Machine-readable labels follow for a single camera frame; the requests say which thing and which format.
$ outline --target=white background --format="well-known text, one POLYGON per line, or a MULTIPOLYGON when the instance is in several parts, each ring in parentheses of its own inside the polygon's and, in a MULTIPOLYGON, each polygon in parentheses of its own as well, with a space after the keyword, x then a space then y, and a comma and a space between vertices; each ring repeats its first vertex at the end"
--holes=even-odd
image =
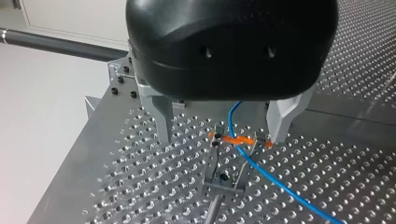
POLYGON ((0 223, 26 223, 102 97, 106 63, 0 44, 0 223))

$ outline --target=orange clip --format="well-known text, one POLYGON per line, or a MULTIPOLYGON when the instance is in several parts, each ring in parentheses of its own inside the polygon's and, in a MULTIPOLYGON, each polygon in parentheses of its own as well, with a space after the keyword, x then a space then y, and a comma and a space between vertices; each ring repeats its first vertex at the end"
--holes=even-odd
MULTIPOLYGON (((234 145, 248 144, 254 145, 254 140, 244 137, 244 136, 236 136, 236 138, 231 138, 231 136, 223 136, 222 140, 224 142, 228 142, 234 145)), ((264 146, 271 148, 274 144, 272 142, 265 142, 264 146)))

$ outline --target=screw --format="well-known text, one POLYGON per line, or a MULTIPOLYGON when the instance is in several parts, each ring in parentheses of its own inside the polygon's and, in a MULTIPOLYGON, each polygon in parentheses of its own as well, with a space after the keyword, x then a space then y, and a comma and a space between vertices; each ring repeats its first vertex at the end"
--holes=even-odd
POLYGON ((220 179, 221 179, 222 181, 227 181, 228 179, 230 179, 230 177, 228 177, 228 175, 222 173, 222 174, 220 175, 220 179))
POLYGON ((111 88, 111 93, 113 93, 114 95, 117 95, 117 94, 119 94, 119 89, 113 87, 113 88, 111 88))
POLYGON ((215 133, 215 138, 217 139, 221 138, 221 133, 215 133))
POLYGON ((131 91, 131 97, 136 99, 137 97, 137 92, 136 91, 131 91))
POLYGON ((123 83, 123 77, 118 77, 118 78, 117 78, 117 81, 118 81, 119 83, 123 83))

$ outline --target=metal plate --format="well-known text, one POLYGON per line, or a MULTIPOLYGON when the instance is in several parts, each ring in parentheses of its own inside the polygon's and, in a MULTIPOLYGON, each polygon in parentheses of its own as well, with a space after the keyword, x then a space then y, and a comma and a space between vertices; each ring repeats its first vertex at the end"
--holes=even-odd
MULTIPOLYGON (((106 93, 29 223, 203 223, 213 198, 198 192, 208 132, 215 121, 225 120, 233 103, 176 109, 173 144, 164 146, 156 139, 153 118, 129 97, 134 80, 113 86, 119 95, 106 93)), ((234 115, 237 133, 266 133, 264 114, 262 103, 243 103, 234 115)), ((306 111, 285 144, 262 153, 261 164, 348 223, 393 223, 395 137, 391 125, 306 111)), ((220 169, 237 172, 237 152, 222 146, 220 169)), ((256 172, 243 199, 230 198, 217 220, 324 222, 256 172)))
POLYGON ((396 124, 396 2, 340 0, 339 8, 310 109, 396 124))

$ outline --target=cable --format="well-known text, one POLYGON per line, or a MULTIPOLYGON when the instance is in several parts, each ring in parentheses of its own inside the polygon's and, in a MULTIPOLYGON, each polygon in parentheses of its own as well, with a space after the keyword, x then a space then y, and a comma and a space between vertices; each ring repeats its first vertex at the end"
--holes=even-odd
MULTIPOLYGON (((242 104, 242 102, 238 102, 236 103, 230 110, 229 114, 228 114, 228 126, 230 129, 230 136, 232 138, 235 138, 236 135, 233 132, 233 112, 235 111, 235 109, 240 106, 242 104)), ((245 158, 245 160, 252 166, 254 167, 260 174, 262 174, 265 178, 267 178, 269 181, 273 182, 274 184, 276 184, 278 187, 280 187, 281 189, 285 190, 291 197, 294 198, 294 200, 296 200, 297 202, 301 203, 303 206, 307 207, 308 209, 310 209, 311 211, 315 212, 317 215, 319 215, 320 217, 323 217, 327 220, 329 220, 331 223, 334 224, 343 224, 344 222, 339 221, 338 219, 336 219, 335 217, 331 217, 328 214, 326 214, 325 212, 319 210, 318 208, 316 208, 313 204, 309 203, 306 199, 300 197, 299 195, 297 195, 296 192, 294 192, 292 189, 289 189, 286 185, 284 185, 282 182, 280 182, 278 179, 276 179, 273 175, 270 175, 269 173, 267 173, 264 169, 262 169, 260 167, 259 164, 257 164, 255 161, 253 161, 249 155, 245 152, 244 149, 242 149, 240 146, 236 146, 236 149, 239 151, 239 153, 245 158)))

